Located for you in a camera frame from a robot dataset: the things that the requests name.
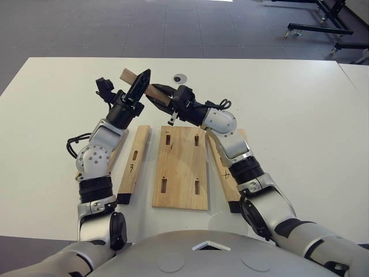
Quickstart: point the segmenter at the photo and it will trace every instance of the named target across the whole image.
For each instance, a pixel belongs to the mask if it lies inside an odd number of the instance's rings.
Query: silver arm segment
[[[268,173],[260,169],[255,175],[252,169],[245,169],[239,174],[242,167],[231,170],[240,162],[249,166],[246,160],[254,156],[236,127],[236,119],[231,113],[214,108],[209,109],[201,125],[216,142],[223,165],[236,177],[242,195],[242,214],[253,230],[267,240],[273,240],[277,246],[341,276],[367,276],[368,250],[316,223],[299,220],[291,203]]]
[[[87,276],[114,256],[107,245],[99,242],[75,242],[38,264],[1,275],[2,277],[71,277]]]

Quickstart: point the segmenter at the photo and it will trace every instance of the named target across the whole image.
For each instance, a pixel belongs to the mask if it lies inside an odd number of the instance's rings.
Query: white table
[[[369,66],[340,63],[340,67],[369,107]]]
[[[65,143],[107,114],[95,79],[110,78],[127,91],[119,79],[124,67],[136,73],[151,68],[152,83],[168,85],[183,73],[200,102],[231,99],[238,126],[299,218],[369,242],[368,107],[335,62],[254,59],[27,60],[0,98],[0,235],[76,239],[76,168]],[[239,214],[229,213],[210,155],[209,211],[151,207],[160,126],[169,116],[142,101],[145,109],[129,126],[112,171],[116,193],[137,126],[151,125],[136,191],[131,204],[120,207],[129,240],[183,229],[252,235]]]

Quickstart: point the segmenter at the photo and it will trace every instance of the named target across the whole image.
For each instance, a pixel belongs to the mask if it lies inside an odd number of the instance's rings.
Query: plywood panel
[[[241,136],[244,137],[244,139],[246,139],[246,132],[244,129],[239,129],[238,132],[241,134]],[[217,168],[218,176],[221,182],[221,186],[223,188],[225,199],[229,204],[231,212],[234,213],[240,212],[238,207],[240,193],[237,190],[237,183],[232,177],[231,173],[229,172],[229,169],[222,165],[220,155],[218,154],[214,140],[210,136],[208,136],[208,140],[209,145],[212,149],[215,166]]]
[[[161,127],[153,207],[208,209],[205,132]]]
[[[149,125],[141,125],[137,128],[125,172],[123,173],[122,182],[118,190],[118,195],[116,196],[118,204],[129,204],[144,159],[146,142],[150,130],[151,128]]]

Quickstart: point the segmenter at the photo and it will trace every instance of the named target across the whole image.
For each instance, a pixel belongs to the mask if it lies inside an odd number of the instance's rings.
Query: rectangular slot
[[[195,194],[196,195],[200,194],[200,181],[198,180],[195,181]]]
[[[167,192],[167,179],[161,179],[161,193]]]
[[[137,150],[135,150],[135,151],[133,152],[132,160],[136,160],[136,158],[137,158]]]

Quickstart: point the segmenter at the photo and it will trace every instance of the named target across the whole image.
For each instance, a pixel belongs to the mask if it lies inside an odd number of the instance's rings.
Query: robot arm
[[[369,252],[328,229],[296,217],[291,203],[268,173],[264,173],[244,138],[236,131],[235,117],[222,105],[196,102],[192,90],[154,85],[172,97],[169,106],[147,96],[159,109],[176,118],[200,126],[214,139],[222,164],[229,168],[241,194],[243,218],[267,241],[314,261],[340,276],[366,276]]]

